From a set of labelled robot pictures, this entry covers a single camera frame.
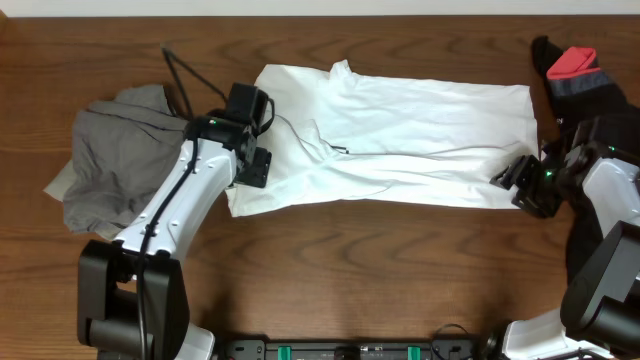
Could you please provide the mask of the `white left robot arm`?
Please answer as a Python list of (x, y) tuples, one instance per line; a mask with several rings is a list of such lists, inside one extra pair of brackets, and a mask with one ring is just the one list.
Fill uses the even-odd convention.
[(111, 242), (78, 261), (77, 337), (102, 359), (210, 359), (215, 337), (191, 323), (182, 263), (217, 198), (238, 183), (263, 188), (271, 162), (257, 144), (270, 120), (201, 116), (186, 128), (171, 172)]

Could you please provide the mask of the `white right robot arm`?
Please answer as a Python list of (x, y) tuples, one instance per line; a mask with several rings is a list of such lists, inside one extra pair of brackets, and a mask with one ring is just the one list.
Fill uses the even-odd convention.
[(548, 218), (567, 200), (585, 210), (567, 243), (559, 308), (509, 323), (480, 346), (482, 359), (636, 359), (639, 356), (639, 159), (590, 141), (561, 158), (521, 157), (493, 184)]

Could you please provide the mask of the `white printed t-shirt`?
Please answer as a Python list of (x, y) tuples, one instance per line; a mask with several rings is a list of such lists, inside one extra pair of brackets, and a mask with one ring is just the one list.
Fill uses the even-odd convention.
[(537, 150), (525, 85), (365, 76), (346, 61), (270, 64), (256, 85), (274, 101), (258, 139), (272, 162), (264, 188), (228, 190), (235, 217), (361, 199), (508, 209), (491, 179)]

